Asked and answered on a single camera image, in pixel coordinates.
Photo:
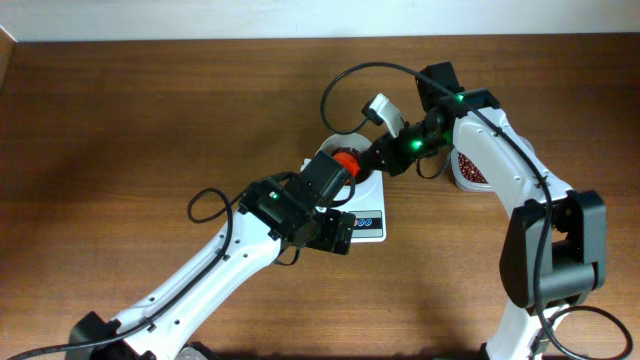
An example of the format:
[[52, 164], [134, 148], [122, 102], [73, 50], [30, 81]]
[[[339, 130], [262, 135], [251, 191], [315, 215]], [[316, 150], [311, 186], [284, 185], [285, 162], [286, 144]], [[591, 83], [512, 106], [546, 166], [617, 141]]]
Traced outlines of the orange measuring scoop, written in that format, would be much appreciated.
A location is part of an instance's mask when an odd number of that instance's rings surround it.
[[341, 164], [351, 176], [357, 177], [361, 168], [356, 157], [347, 152], [338, 152], [333, 155], [333, 159]]

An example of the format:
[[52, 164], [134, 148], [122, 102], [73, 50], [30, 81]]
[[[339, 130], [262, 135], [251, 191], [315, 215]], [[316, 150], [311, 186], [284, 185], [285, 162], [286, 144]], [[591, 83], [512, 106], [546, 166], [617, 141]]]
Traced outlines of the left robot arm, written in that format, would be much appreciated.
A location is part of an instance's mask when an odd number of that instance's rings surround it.
[[347, 254], [355, 217], [338, 194], [354, 171], [324, 151], [301, 172], [254, 181], [226, 201], [214, 238], [147, 298], [103, 321], [91, 312], [70, 334], [69, 359], [174, 359], [247, 279], [288, 248]]

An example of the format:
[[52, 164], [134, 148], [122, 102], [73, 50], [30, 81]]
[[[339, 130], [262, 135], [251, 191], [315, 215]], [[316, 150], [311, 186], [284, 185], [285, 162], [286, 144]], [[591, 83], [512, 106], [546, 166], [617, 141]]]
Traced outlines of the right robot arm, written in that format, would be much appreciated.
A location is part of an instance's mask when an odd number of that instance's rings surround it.
[[362, 167], [402, 174], [446, 145], [466, 156], [498, 196], [510, 222], [499, 272], [508, 296], [482, 359], [539, 359], [554, 346], [579, 353], [555, 330], [572, 312], [587, 312], [587, 296], [606, 277], [606, 206], [595, 191], [577, 192], [536, 157], [511, 128], [487, 89], [465, 90], [449, 62], [415, 73], [425, 118], [414, 125], [383, 95], [370, 100], [366, 119], [386, 125], [360, 160]]

